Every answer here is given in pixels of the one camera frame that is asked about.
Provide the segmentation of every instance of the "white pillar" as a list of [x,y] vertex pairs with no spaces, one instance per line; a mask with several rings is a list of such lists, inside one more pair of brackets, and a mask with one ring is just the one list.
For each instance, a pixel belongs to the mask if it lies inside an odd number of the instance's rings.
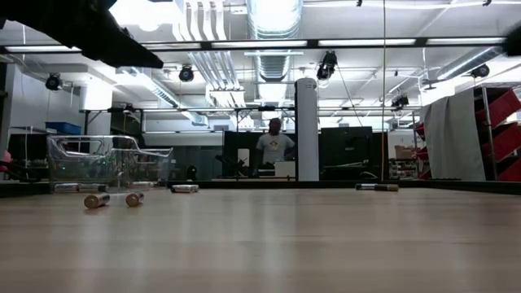
[[[89,120],[93,119],[96,110],[107,110],[112,106],[112,89],[103,82],[93,82],[81,88],[82,110],[91,110]],[[111,133],[111,113],[101,113],[87,127],[88,135],[109,135]]]
[[297,179],[318,181],[318,101],[317,82],[302,78],[295,85],[297,133]]

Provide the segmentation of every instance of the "white t-shirt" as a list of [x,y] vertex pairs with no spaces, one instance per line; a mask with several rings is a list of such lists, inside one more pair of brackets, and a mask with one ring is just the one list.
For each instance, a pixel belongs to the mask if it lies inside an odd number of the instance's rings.
[[264,151],[262,164],[284,161],[284,151],[292,148],[295,143],[288,136],[264,134],[257,142],[257,150]]

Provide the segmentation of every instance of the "gray curtain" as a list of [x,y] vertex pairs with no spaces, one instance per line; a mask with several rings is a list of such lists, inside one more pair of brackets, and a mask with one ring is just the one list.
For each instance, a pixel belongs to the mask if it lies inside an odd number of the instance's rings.
[[441,98],[420,111],[432,178],[485,181],[474,113],[473,89]]

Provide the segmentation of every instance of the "ceiling-mounted camera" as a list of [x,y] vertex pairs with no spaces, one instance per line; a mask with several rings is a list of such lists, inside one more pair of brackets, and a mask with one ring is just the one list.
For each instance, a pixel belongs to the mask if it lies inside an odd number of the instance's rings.
[[317,79],[319,81],[327,80],[335,73],[335,66],[337,64],[335,52],[330,50],[326,52],[324,59],[320,62],[320,67],[317,71]]
[[490,73],[490,68],[487,66],[487,64],[483,64],[477,68],[474,68],[471,71],[471,77],[477,78],[477,77],[487,77]]
[[194,72],[192,71],[191,65],[187,64],[182,66],[182,69],[179,72],[179,79],[183,82],[190,82],[194,80]]
[[396,107],[393,111],[399,111],[403,109],[405,106],[409,105],[409,98],[407,98],[407,94],[400,94],[392,100],[391,106]]
[[63,88],[63,81],[59,78],[59,73],[49,73],[46,88],[48,90],[61,90]]

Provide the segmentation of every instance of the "cable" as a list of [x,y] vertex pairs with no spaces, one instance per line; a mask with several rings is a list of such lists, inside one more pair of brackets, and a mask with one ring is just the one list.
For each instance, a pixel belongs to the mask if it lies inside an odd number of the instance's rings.
[[[387,55],[387,13],[385,10],[385,0],[383,0],[383,72],[386,70],[386,55]],[[383,78],[383,86],[382,86],[382,164],[380,168],[382,169],[380,181],[383,180],[383,170],[385,166],[385,135],[383,134],[383,126],[384,126],[384,116],[385,116],[385,80]]]
[[360,120],[360,117],[358,116],[357,109],[355,109],[355,103],[352,102],[352,98],[351,98],[351,94],[349,93],[348,86],[345,84],[344,76],[342,76],[342,71],[340,70],[340,67],[338,64],[336,64],[336,67],[339,69],[340,78],[342,79],[342,83],[344,84],[345,91],[348,94],[349,102],[351,102],[352,109],[355,111],[355,116],[358,119],[358,123],[360,123],[360,126],[364,126]]

